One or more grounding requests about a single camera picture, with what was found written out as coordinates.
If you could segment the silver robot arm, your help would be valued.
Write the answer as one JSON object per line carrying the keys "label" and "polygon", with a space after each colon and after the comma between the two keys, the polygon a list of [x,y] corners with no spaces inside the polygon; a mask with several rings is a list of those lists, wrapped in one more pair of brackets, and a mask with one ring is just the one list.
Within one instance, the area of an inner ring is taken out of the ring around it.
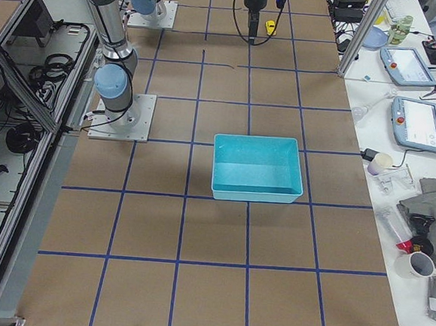
{"label": "silver robot arm", "polygon": [[131,0],[132,8],[147,20],[160,20],[166,16],[166,6],[162,0]]}
{"label": "silver robot arm", "polygon": [[[137,121],[133,106],[133,74],[137,52],[127,40],[127,31],[120,17],[117,0],[87,0],[96,31],[101,38],[105,66],[98,69],[94,85],[105,105],[107,124],[121,126]],[[161,0],[132,0],[138,14],[157,15]]]}

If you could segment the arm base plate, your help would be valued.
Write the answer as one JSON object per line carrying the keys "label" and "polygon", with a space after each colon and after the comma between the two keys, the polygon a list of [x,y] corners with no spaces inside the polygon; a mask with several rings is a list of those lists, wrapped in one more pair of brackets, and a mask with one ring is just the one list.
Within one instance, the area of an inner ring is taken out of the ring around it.
{"label": "arm base plate", "polygon": [[145,143],[148,140],[156,103],[157,97],[154,94],[136,94],[133,96],[131,107],[119,120],[110,123],[110,120],[120,116],[110,111],[107,115],[95,115],[92,120],[93,128],[88,129],[87,135],[91,139]]}
{"label": "arm base plate", "polygon": [[131,0],[132,11],[127,18],[131,28],[172,29],[174,27],[178,3],[161,0]]}

